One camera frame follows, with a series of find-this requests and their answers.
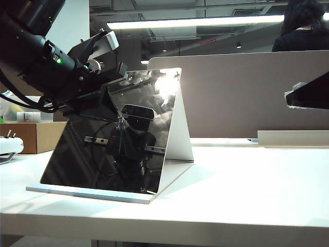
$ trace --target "black shirt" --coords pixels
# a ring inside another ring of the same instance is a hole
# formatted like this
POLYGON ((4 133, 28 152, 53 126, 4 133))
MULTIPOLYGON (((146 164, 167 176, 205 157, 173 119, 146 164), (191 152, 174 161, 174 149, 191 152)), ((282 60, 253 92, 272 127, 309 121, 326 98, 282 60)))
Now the black shirt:
POLYGON ((272 51, 329 50, 329 33, 312 34, 311 30, 294 30, 276 39, 272 51))

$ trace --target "person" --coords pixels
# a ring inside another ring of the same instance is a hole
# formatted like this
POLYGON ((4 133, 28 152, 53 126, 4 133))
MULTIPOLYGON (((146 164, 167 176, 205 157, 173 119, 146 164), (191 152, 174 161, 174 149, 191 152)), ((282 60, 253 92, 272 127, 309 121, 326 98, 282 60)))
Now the person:
POLYGON ((272 51, 327 50, 329 30, 324 9, 316 0, 290 0, 288 2, 282 34, 276 39, 272 51))

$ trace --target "cardboard box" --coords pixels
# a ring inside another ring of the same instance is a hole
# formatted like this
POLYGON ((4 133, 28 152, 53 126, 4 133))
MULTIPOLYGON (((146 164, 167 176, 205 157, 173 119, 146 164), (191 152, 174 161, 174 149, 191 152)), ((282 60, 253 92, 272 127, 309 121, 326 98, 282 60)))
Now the cardboard box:
POLYGON ((24 143, 22 153, 42 153, 53 150, 64 130, 66 122, 47 123, 2 123, 0 135, 11 135, 21 138, 24 143))

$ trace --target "white device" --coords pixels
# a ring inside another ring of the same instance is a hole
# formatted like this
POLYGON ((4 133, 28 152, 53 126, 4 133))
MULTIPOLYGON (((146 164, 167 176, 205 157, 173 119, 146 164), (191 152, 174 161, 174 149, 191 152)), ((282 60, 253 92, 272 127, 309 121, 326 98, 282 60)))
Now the white device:
POLYGON ((7 136, 0 136, 0 164, 7 163, 11 161, 13 156, 20 153, 24 149, 23 140, 10 135, 11 130, 9 130, 7 136))

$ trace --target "ceiling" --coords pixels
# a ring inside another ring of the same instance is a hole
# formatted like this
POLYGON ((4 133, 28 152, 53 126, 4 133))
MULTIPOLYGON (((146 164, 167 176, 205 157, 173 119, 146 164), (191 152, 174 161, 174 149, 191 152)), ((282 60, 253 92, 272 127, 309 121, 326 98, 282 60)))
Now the ceiling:
MULTIPOLYGON (((275 15, 284 14, 286 4, 285 0, 89 0, 90 35, 95 35, 100 28, 108 28, 107 22, 275 15)), ((255 35, 258 32, 268 35, 268 30, 271 29, 277 36, 280 28, 281 24, 253 24, 127 29, 116 30, 115 33, 119 42, 140 42, 141 53, 153 57, 177 55, 187 50, 198 50, 191 54, 206 54, 201 50, 201 46, 211 44, 212 47, 219 47, 226 39, 238 41, 239 37, 245 37, 248 33, 255 35)))

